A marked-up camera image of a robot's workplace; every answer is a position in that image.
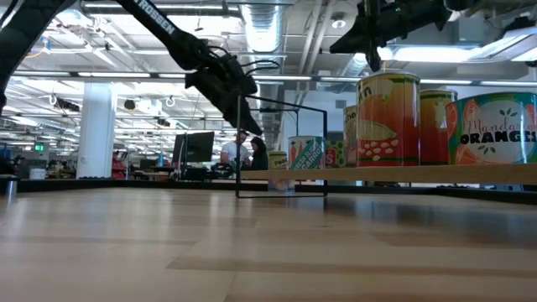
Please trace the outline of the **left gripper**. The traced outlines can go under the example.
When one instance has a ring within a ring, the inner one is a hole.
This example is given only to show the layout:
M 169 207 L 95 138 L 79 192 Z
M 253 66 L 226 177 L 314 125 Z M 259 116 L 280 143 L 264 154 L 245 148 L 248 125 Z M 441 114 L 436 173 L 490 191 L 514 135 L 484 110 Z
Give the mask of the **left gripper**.
M 253 119 L 244 95 L 258 91 L 235 55 L 203 55 L 196 71 L 185 76 L 185 87 L 195 87 L 213 106 L 222 110 L 223 118 L 234 128 L 255 135 L 263 133 Z

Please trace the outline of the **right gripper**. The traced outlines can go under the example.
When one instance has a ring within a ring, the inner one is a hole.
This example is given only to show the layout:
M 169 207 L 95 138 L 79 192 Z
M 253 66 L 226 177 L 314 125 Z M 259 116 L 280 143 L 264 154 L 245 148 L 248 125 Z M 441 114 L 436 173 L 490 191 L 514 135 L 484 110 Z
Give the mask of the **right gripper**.
M 378 47 L 391 39 L 406 39 L 408 33 L 433 23 L 442 30 L 451 13 L 443 0 L 396 0 L 381 8 L 381 0 L 364 0 L 365 17 L 356 17 L 353 26 L 330 46 L 331 54 L 366 53 L 372 71 L 381 68 Z

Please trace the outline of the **sliced carrots can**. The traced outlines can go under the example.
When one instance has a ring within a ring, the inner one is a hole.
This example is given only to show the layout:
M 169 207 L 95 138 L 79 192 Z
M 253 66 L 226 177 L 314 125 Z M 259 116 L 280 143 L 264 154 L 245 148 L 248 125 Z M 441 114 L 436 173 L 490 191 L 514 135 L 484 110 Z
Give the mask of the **sliced carrots can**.
M 325 139 L 317 136 L 289 138 L 289 169 L 323 169 Z

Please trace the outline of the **large corn can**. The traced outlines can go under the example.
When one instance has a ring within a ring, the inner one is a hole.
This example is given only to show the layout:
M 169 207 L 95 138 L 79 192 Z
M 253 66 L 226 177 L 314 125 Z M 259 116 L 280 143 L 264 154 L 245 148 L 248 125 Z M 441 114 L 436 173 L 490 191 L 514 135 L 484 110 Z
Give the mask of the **large corn can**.
M 419 164 L 420 78 L 371 75 L 357 83 L 357 165 Z

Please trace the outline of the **green peas can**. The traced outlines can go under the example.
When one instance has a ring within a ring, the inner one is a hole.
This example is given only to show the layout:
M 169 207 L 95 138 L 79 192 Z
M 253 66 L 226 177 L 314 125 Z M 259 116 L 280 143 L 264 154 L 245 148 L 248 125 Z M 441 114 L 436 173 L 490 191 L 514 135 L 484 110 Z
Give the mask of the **green peas can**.
M 343 156 L 344 143 L 341 140 L 330 140 L 326 142 L 326 167 L 343 168 L 345 159 Z

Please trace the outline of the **corn can with cob print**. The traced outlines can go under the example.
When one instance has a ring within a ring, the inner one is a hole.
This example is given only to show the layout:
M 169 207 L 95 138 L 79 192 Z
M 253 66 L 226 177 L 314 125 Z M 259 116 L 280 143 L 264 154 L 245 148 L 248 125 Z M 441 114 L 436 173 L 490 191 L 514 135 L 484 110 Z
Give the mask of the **corn can with cob print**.
M 445 165 L 448 156 L 446 106 L 457 100 L 452 90 L 429 89 L 420 92 L 420 164 Z

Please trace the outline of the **mandarin oranges can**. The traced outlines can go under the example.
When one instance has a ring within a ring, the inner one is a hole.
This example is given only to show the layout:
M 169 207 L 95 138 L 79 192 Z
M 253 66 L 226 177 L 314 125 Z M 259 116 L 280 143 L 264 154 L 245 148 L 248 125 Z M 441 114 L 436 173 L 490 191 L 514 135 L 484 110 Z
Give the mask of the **mandarin oranges can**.
M 446 105 L 450 164 L 537 164 L 537 94 L 495 92 Z

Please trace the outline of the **wooden shelf board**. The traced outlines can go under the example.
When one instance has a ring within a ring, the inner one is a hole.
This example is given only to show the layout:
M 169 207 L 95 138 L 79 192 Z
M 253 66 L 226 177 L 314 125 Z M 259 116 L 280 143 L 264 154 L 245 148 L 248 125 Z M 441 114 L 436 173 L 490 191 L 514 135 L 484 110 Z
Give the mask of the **wooden shelf board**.
M 361 180 L 404 183 L 537 185 L 537 164 L 385 166 L 243 171 L 249 180 Z

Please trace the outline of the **person standing at desk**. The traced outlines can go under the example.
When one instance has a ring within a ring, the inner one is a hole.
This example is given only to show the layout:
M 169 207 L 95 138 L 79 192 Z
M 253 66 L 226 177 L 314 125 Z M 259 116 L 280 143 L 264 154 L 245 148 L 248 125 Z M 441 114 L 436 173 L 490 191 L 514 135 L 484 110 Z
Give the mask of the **person standing at desk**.
M 260 137 L 251 140 L 253 159 L 250 165 L 252 170 L 267 170 L 269 167 L 268 153 L 264 141 Z

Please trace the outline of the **black computer monitor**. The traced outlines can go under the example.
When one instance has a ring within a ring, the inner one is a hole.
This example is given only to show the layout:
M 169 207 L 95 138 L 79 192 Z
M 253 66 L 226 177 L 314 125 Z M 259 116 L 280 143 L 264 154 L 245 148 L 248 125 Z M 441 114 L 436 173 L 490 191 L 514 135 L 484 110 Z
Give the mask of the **black computer monitor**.
M 178 170 L 179 180 L 204 181 L 208 169 L 193 164 L 211 162 L 214 132 L 180 134 L 175 137 L 172 165 Z

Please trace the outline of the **yellow-label peaches can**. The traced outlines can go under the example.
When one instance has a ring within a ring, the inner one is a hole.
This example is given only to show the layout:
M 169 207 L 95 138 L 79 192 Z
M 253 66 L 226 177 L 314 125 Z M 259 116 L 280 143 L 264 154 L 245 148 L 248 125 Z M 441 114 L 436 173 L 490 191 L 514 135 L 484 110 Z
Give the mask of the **yellow-label peaches can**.
M 283 151 L 271 151 L 268 153 L 268 169 L 281 170 L 288 168 L 287 153 Z M 289 190 L 289 181 L 282 179 L 269 179 L 268 189 L 273 191 L 287 192 Z

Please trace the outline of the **white pillar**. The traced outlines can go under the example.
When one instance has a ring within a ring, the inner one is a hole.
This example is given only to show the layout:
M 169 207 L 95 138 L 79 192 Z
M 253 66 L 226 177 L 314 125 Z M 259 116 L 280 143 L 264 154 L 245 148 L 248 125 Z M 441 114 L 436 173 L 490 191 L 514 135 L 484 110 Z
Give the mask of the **white pillar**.
M 84 85 L 77 179 L 111 176 L 116 111 L 117 93 L 111 83 Z

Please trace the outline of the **black metal shelf frame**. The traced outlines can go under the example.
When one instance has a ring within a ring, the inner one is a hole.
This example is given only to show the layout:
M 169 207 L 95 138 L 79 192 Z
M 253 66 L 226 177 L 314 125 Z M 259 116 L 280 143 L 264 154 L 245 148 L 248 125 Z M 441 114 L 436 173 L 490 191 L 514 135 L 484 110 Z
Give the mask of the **black metal shelf frame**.
M 241 138 L 241 131 L 242 131 L 242 104 L 248 99 L 256 99 L 264 102 L 269 102 L 277 105 L 282 105 L 283 107 L 293 107 L 295 109 L 295 115 L 296 115 L 296 129 L 295 134 L 299 134 L 299 112 L 301 109 L 312 111 L 312 112 L 318 112 L 322 115 L 322 130 L 323 130 L 323 138 L 326 139 L 327 136 L 327 120 L 328 120 L 328 113 L 326 110 L 321 110 L 314 107 L 307 107 L 303 105 L 297 105 L 293 103 L 288 102 L 282 102 L 282 101 L 276 101 L 260 96 L 248 96 L 243 94 L 237 95 L 237 134 L 236 139 Z M 283 193 L 279 195 L 241 195 L 241 189 L 242 189 L 242 162 L 241 162 L 241 153 L 240 153 L 240 147 L 236 146 L 236 152 L 237 157 L 235 158 L 235 196 L 237 199 L 299 199 L 299 198 L 321 198 L 322 199 L 322 205 L 323 208 L 326 209 L 328 205 L 328 180 L 323 180 L 323 190 L 321 195 L 296 195 L 296 194 L 288 194 Z

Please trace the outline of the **silver ribbed ventilation duct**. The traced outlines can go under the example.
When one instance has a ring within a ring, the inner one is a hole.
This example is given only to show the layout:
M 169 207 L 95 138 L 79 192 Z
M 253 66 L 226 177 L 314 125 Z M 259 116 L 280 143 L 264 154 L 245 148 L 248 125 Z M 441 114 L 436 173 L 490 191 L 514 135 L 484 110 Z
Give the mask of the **silver ribbed ventilation duct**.
M 256 74 L 280 74 L 283 68 L 283 32 L 285 7 L 271 4 L 241 4 L 240 10 L 244 19 L 245 38 L 248 52 L 255 55 L 250 57 L 251 62 L 270 60 L 253 65 Z M 279 96 L 278 84 L 258 84 L 260 97 L 277 100 Z M 263 128 L 264 142 L 268 150 L 273 150 L 278 144 L 282 112 L 260 113 L 261 127 Z

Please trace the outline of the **ceiling light rail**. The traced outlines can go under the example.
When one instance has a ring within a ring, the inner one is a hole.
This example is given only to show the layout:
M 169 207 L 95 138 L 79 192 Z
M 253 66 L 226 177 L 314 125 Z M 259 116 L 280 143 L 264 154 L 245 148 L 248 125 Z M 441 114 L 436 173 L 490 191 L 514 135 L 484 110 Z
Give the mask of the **ceiling light rail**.
M 143 72 L 94 72 L 94 71 L 47 71 L 47 70 L 17 70 L 15 77 L 36 79 L 97 79 L 104 81 L 182 81 L 188 73 L 143 73 Z M 253 75 L 255 81 L 274 82 L 320 82 L 320 83 L 356 83 L 361 77 L 319 76 L 319 75 Z M 537 81 L 479 81 L 452 79 L 422 79 L 426 85 L 440 86 L 494 86 L 537 88 Z

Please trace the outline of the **short metal post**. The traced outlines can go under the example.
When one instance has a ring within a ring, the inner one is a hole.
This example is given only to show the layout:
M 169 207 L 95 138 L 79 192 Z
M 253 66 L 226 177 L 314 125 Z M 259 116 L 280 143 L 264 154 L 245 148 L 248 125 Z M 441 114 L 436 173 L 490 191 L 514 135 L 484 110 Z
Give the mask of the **short metal post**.
M 6 197 L 13 199 L 17 195 L 19 178 L 8 176 L 4 179 L 6 182 Z

